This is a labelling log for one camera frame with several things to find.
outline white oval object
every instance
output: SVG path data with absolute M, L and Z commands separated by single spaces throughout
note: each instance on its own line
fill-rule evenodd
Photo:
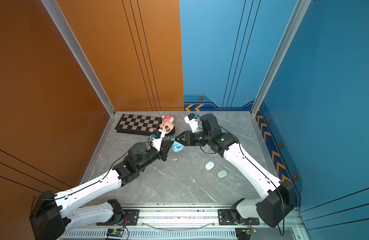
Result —
M 213 162 L 208 162 L 206 163 L 206 170 L 210 171 L 213 167 L 214 167 L 214 163 Z
M 226 170 L 220 170 L 218 172 L 218 178 L 224 178 L 227 176 L 227 171 Z

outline plush doll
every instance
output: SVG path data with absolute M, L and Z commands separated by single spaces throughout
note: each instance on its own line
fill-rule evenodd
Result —
M 166 136 L 175 133 L 174 118 L 171 116 L 162 116 L 162 123 L 159 125 L 160 129 L 165 132 Z

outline gray marble tabletop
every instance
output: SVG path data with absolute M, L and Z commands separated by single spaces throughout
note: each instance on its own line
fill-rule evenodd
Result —
M 89 175 L 89 180 L 106 172 L 110 165 L 136 142 L 147 142 L 148 136 L 117 133 L 114 129 L 123 113 L 146 116 L 171 115 L 176 132 L 170 139 L 183 131 L 190 130 L 184 121 L 189 112 L 117 112 L 115 121 Z M 246 111 L 201 111 L 200 115 L 212 113 L 220 126 L 239 138 L 245 150 L 269 170 L 259 145 L 254 125 Z M 215 166 L 206 170 L 207 162 Z M 225 169 L 228 175 L 219 179 L 217 172 Z M 131 183 L 110 191 L 91 203 L 103 203 L 117 199 L 120 203 L 219 203 L 232 204 L 240 198 L 257 199 L 258 193 L 252 184 L 228 161 L 218 154 L 205 154 L 199 147 L 184 147 L 180 152 L 169 151 L 168 160 L 157 160 L 148 166 Z

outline checkered board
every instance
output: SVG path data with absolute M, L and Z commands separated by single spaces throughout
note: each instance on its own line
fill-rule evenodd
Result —
M 150 135 L 161 123 L 162 118 L 159 117 L 123 114 L 115 129 L 116 132 Z

